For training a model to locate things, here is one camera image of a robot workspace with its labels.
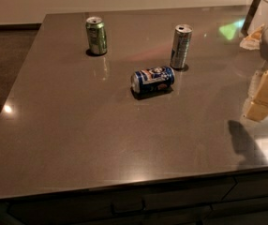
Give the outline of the dark cabinet drawer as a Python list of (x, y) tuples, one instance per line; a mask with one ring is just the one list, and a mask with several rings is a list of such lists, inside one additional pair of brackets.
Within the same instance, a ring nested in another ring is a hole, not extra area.
[(17, 202), (8, 212), (26, 225), (69, 225), (149, 211), (219, 202), (231, 190), (231, 178), (185, 181), (118, 192)]
[(268, 171), (238, 175), (201, 225), (268, 225)]

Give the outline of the green soda can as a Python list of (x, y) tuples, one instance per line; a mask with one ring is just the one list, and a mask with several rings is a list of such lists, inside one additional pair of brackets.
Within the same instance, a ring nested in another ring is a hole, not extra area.
[(90, 52), (102, 55), (107, 52), (105, 23), (97, 16), (89, 17), (85, 23)]

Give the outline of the dark cabinet drawer front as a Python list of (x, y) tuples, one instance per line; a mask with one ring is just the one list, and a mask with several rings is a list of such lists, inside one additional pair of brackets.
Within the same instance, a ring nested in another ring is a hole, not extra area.
[(118, 192), (17, 202), (8, 212), (26, 225), (69, 225), (149, 211), (219, 202), (231, 190), (231, 178), (185, 181)]

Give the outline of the dark right cabinet drawer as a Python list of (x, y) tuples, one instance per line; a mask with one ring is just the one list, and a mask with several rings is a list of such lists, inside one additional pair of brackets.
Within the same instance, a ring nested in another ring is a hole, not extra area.
[(268, 171), (238, 175), (201, 225), (268, 225)]

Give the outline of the tall silver can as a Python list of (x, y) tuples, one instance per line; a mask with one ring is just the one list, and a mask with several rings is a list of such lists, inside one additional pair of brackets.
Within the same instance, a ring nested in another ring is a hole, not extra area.
[(170, 61), (172, 68), (183, 69), (185, 67), (192, 31), (192, 27), (188, 24), (178, 24), (175, 27)]

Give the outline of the blue pepsi can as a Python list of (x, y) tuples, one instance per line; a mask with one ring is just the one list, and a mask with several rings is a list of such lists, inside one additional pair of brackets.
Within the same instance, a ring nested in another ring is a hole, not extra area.
[(131, 76), (131, 89), (136, 94), (147, 94), (170, 88), (175, 75), (171, 67), (153, 67), (135, 71)]

